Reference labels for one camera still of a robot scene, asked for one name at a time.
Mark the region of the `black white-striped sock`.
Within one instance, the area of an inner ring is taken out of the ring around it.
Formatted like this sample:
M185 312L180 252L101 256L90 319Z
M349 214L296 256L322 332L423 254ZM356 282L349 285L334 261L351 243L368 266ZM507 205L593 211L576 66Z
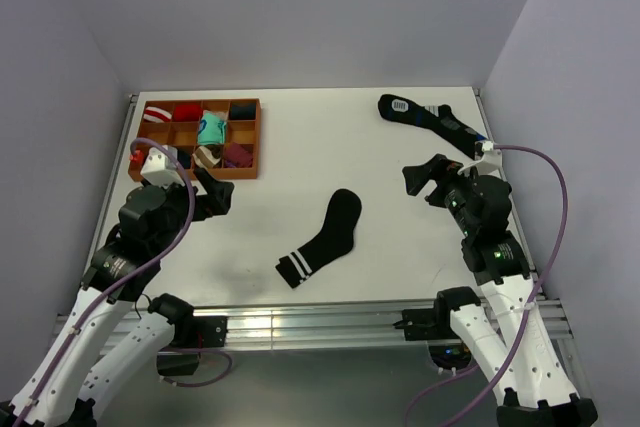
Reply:
M349 254L362 213L360 197L348 189L331 196L320 231L308 242L278 260L276 271L296 289L320 269Z

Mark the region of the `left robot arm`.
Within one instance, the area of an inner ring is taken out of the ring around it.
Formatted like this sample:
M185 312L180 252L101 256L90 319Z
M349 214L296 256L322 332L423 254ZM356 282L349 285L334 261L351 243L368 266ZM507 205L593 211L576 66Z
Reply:
M27 384L2 403L2 425L95 426L118 391L162 349L197 354L202 338L194 308L171 294L154 298L130 333L102 351L190 224L230 210L233 183L203 168L195 175L202 193L181 183L145 182L128 195L62 331Z

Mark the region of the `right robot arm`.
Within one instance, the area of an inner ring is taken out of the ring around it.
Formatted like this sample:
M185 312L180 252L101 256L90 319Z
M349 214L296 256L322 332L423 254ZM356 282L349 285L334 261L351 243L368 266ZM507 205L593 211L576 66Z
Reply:
M538 288L508 229L511 187L494 170L480 160L465 167L442 154L402 170L410 196L434 182L425 200L455 220L477 284L439 292L426 327L469 348L496 398L499 425L591 426L596 407L579 395L553 349L535 300Z

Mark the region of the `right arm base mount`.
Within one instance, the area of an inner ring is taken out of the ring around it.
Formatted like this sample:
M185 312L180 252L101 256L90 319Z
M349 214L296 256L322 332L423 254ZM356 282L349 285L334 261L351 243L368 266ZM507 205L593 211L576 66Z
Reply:
M396 330L403 332L404 339L412 341L461 340L452 329L451 313L461 313L457 308L435 306L424 309L405 309L401 319L393 323Z

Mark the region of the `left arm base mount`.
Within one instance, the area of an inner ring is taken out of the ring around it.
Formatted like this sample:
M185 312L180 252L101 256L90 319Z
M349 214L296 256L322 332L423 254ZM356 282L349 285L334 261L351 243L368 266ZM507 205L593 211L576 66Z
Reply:
M175 348L211 349L211 352L161 352L156 358L160 376L178 382L204 382L222 374L228 360L220 354L228 330L227 316L196 316L186 337L170 344Z

